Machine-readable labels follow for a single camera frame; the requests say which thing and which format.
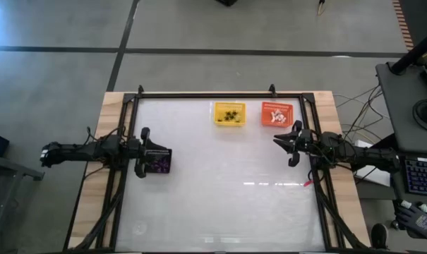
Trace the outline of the yellow plastic basket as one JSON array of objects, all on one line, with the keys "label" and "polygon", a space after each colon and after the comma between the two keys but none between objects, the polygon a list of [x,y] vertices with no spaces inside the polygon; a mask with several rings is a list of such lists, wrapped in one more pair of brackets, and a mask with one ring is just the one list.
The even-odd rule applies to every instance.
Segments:
[{"label": "yellow plastic basket", "polygon": [[[224,121],[224,114],[229,112],[229,118],[233,116],[233,111],[237,111],[236,119],[241,119],[241,123],[235,121]],[[220,126],[244,126],[246,124],[246,104],[240,102],[215,102],[214,121]]]}]

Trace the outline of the black floor mat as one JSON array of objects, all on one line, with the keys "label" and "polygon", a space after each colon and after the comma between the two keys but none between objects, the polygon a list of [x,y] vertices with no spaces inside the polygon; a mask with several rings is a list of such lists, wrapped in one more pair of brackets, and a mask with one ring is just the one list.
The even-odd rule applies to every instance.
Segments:
[{"label": "black floor mat", "polygon": [[427,36],[427,0],[391,0],[404,44],[413,49]]}]

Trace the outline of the black pole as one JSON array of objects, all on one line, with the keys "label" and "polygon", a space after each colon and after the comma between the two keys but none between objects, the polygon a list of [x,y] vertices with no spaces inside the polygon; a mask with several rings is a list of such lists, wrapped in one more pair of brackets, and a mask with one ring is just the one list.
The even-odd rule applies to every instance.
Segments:
[{"label": "black pole", "polygon": [[396,63],[389,65],[389,69],[395,75],[399,75],[404,72],[407,67],[412,65],[418,59],[420,59],[423,55],[427,53],[427,36],[412,50],[410,50],[407,54],[405,54],[399,61]]}]

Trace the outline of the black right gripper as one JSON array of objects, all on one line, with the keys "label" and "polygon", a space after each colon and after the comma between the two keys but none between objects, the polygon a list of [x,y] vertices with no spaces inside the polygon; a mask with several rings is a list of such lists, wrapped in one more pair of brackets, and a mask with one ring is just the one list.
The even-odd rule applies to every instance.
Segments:
[{"label": "black right gripper", "polygon": [[313,144],[313,131],[302,129],[301,121],[296,120],[292,126],[292,132],[287,134],[274,135],[274,142],[279,145],[287,154],[292,154],[289,159],[289,166],[295,167],[300,160],[300,152],[309,152],[309,145]]}]

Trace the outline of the white box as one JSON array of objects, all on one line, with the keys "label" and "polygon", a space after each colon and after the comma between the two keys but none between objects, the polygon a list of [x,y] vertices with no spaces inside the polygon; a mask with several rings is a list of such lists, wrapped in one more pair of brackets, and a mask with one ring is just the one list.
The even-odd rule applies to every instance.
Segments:
[{"label": "white box", "polygon": [[365,166],[364,168],[359,169],[354,175],[358,179],[364,178],[365,181],[390,187],[390,174],[385,171],[375,169],[374,166]]}]

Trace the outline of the grey desk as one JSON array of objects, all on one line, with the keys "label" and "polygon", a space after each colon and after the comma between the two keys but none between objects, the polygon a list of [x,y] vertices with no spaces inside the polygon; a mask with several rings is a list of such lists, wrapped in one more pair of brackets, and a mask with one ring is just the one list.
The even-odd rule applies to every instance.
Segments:
[{"label": "grey desk", "polygon": [[427,99],[423,68],[410,66],[395,75],[387,64],[375,67],[387,106],[398,148],[403,152],[427,154],[427,130],[414,119],[414,105]]},{"label": "grey desk", "polygon": [[414,204],[422,202],[427,204],[427,195],[417,195],[408,193],[406,188],[406,179],[404,173],[404,161],[406,159],[427,161],[425,157],[415,157],[413,155],[405,155],[399,158],[400,170],[391,175],[391,184],[395,194],[395,200],[406,200]]}]

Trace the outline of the orange plastic basket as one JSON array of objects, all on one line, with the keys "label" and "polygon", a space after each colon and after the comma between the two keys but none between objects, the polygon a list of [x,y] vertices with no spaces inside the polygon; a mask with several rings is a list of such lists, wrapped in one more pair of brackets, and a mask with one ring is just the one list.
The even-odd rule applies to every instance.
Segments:
[{"label": "orange plastic basket", "polygon": [[[287,121],[285,123],[273,124],[271,122],[272,116],[275,117],[275,120],[278,119],[273,112],[277,111],[278,109],[283,109],[287,113],[287,116],[285,117],[287,118]],[[261,122],[264,126],[288,128],[294,122],[293,110],[294,108],[292,104],[284,104],[284,103],[278,103],[278,102],[263,102],[262,109],[261,109]]]}]

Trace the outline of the black desk leg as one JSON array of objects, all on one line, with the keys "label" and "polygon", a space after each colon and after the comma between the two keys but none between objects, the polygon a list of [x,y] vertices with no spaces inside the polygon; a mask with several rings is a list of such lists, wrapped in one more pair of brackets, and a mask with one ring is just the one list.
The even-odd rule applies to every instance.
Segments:
[{"label": "black desk leg", "polygon": [[383,138],[382,140],[378,141],[374,145],[372,145],[371,148],[388,149],[388,148],[391,148],[395,143],[396,143],[395,136],[394,134],[391,134]]}]

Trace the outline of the black keyboard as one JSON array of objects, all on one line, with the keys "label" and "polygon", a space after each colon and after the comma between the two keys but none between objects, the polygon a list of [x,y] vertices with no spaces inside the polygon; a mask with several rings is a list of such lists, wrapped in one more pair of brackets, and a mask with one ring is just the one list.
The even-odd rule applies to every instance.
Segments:
[{"label": "black keyboard", "polygon": [[406,159],[404,173],[408,193],[427,195],[427,161]]}]

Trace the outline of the person's foot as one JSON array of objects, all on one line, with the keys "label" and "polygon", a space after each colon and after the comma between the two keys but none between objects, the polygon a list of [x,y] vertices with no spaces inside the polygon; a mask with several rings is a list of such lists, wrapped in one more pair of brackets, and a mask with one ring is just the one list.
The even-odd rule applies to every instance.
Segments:
[{"label": "person's foot", "polygon": [[371,229],[371,245],[374,249],[387,250],[389,231],[384,224],[375,224]]}]

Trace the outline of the person's hand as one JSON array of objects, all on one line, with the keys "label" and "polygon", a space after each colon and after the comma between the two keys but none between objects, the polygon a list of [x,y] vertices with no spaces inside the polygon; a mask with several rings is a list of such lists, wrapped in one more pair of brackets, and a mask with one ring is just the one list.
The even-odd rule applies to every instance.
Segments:
[{"label": "person's hand", "polygon": [[407,230],[427,239],[427,204],[398,201],[395,215],[396,220]]}]

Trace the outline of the black plastic basket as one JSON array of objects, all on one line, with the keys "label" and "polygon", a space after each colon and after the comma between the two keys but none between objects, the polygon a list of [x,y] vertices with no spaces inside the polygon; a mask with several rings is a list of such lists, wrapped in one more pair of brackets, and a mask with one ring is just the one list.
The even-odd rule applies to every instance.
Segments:
[{"label": "black plastic basket", "polygon": [[172,151],[171,152],[153,152],[151,150],[148,150],[145,154],[146,156],[146,164],[145,164],[145,170],[147,173],[155,173],[155,174],[163,174],[163,173],[157,173],[157,170],[154,169],[154,161],[156,159],[164,159],[164,160],[170,160],[170,164],[168,167],[171,169],[171,163],[172,163]]}]

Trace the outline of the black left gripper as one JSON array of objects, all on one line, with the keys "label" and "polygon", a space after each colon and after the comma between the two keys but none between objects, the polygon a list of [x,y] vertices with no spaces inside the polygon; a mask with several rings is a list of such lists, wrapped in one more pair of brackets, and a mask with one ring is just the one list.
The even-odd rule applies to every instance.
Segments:
[{"label": "black left gripper", "polygon": [[149,139],[150,129],[144,127],[141,131],[140,138],[132,136],[128,141],[128,156],[130,159],[135,159],[134,172],[140,179],[146,177],[145,165],[147,163],[146,152],[147,144],[148,150],[153,152],[171,152],[172,150],[158,145]]}]

